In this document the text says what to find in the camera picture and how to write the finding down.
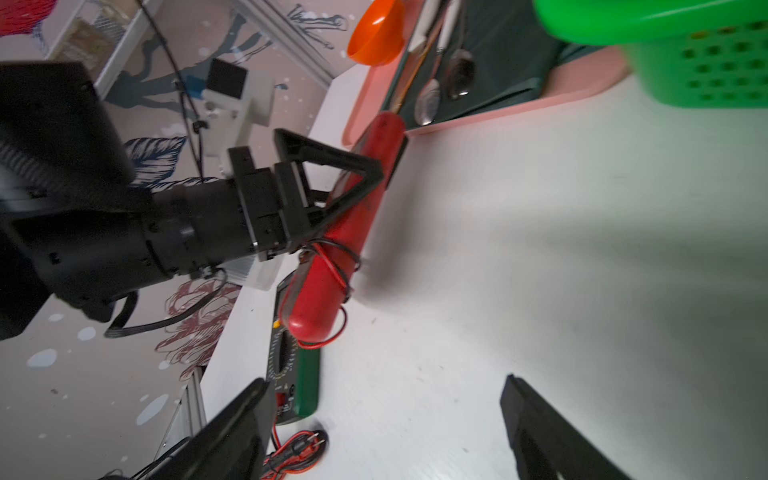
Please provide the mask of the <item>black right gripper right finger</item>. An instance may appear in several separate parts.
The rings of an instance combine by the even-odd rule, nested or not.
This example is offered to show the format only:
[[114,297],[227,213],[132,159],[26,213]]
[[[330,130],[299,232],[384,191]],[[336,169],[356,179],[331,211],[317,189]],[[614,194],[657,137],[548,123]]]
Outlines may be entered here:
[[500,399],[521,479],[626,479],[524,379],[508,375]]

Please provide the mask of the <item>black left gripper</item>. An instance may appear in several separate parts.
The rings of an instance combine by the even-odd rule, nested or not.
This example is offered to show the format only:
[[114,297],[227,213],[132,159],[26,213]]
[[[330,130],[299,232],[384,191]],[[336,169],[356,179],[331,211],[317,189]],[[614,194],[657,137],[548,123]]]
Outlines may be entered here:
[[[253,248],[261,261],[296,251],[361,202],[384,178],[375,159],[282,128],[273,134],[279,162],[272,168],[256,167],[247,146],[228,150]],[[306,163],[351,173],[358,182],[332,200],[328,192],[310,188]]]

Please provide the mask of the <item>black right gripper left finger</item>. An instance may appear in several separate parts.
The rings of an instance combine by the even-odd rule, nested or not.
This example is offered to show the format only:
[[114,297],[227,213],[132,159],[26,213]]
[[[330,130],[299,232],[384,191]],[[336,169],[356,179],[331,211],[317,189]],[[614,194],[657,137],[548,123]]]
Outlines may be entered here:
[[276,418],[274,384],[258,378],[150,479],[259,479]]

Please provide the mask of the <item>green-edged black multimeter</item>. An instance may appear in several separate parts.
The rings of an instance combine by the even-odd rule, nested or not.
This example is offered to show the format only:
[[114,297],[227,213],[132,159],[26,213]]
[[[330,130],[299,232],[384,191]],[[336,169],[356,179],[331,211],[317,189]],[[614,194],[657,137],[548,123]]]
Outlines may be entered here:
[[319,405],[320,350],[302,349],[279,320],[279,309],[293,274],[277,286],[266,377],[275,387],[277,425],[295,423],[313,415]]

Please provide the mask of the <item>red taped multimeter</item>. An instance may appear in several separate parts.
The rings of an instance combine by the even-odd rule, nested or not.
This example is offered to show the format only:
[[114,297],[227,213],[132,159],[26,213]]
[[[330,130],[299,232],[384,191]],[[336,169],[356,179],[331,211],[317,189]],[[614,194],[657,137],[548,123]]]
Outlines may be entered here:
[[405,122],[396,114],[378,114],[346,159],[359,164],[368,161],[378,179],[354,173],[350,167],[338,177],[333,190],[322,193],[331,206],[342,202],[344,194],[356,187],[364,196],[303,246],[297,268],[286,278],[283,295],[276,301],[277,320],[288,328],[300,348],[318,350],[336,340],[337,313],[352,295],[351,279],[359,270],[360,254],[370,233],[397,162],[407,144]]

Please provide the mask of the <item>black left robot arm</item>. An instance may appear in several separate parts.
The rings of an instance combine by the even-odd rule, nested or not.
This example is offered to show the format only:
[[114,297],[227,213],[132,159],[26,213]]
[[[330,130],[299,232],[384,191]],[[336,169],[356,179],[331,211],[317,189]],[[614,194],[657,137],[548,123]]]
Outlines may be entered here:
[[78,62],[1,66],[1,336],[20,335],[48,298],[130,326],[142,288],[177,275],[223,276],[319,241],[383,180],[380,164],[278,129],[279,162],[229,150],[234,175],[153,192]]

